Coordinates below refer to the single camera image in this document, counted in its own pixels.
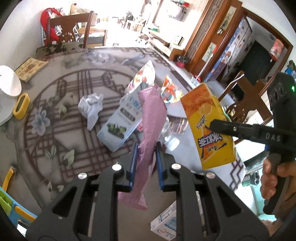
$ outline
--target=crumpled paper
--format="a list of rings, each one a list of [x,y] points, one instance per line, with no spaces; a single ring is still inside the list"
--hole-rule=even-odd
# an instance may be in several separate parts
[[[96,93],[83,96],[78,103],[78,110],[87,118],[87,129],[91,131],[98,121],[98,114],[103,109],[104,95],[97,96]]]
[[[157,88],[157,85],[153,85],[138,93],[143,110],[144,140],[139,145],[133,190],[130,193],[118,193],[118,199],[121,202],[141,210],[148,208],[143,192],[155,165],[155,158],[153,158],[155,145],[167,116],[167,108]]]

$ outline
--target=orange juice carton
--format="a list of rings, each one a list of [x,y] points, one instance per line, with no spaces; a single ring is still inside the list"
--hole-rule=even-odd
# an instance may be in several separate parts
[[[210,130],[214,119],[227,121],[218,99],[205,83],[181,98],[195,140],[203,169],[222,166],[235,161],[235,148],[231,136]]]

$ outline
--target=white box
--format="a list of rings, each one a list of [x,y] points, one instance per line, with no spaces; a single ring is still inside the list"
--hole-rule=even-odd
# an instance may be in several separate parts
[[[170,43],[170,46],[168,47],[170,50],[173,51],[173,49],[180,49],[180,50],[183,50],[184,48],[182,48],[181,46],[179,45],[175,45],[175,44],[172,44]]]
[[[198,192],[196,192],[200,215],[203,214]],[[164,212],[150,223],[151,231],[170,241],[176,237],[177,231],[177,201],[173,202]]]
[[[121,147],[142,121],[142,107],[138,92],[147,87],[148,84],[142,82],[132,93],[128,94],[98,132],[97,137],[110,151],[114,152]]]

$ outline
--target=metal screw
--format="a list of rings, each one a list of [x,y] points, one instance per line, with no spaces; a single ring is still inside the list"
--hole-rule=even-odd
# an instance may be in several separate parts
[[[179,170],[179,169],[181,169],[181,165],[180,165],[179,163],[174,163],[174,164],[172,165],[172,168],[173,168],[174,170]]]
[[[112,166],[112,169],[113,169],[114,171],[119,171],[119,170],[121,169],[121,165],[120,165],[120,164],[114,164],[114,165]]]
[[[207,172],[205,176],[209,179],[214,179],[216,175],[213,172]]]
[[[82,173],[78,174],[78,178],[85,179],[85,178],[87,178],[87,174],[85,172],[82,172]]]

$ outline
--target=pink plastic bag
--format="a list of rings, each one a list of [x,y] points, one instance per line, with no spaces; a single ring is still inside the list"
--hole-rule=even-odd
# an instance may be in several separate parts
[[[157,88],[157,85],[153,85],[138,93],[143,111],[144,140],[139,146],[133,190],[130,193],[118,193],[118,199],[121,202],[142,210],[148,208],[143,192],[155,165],[153,153],[167,116],[167,108]]]

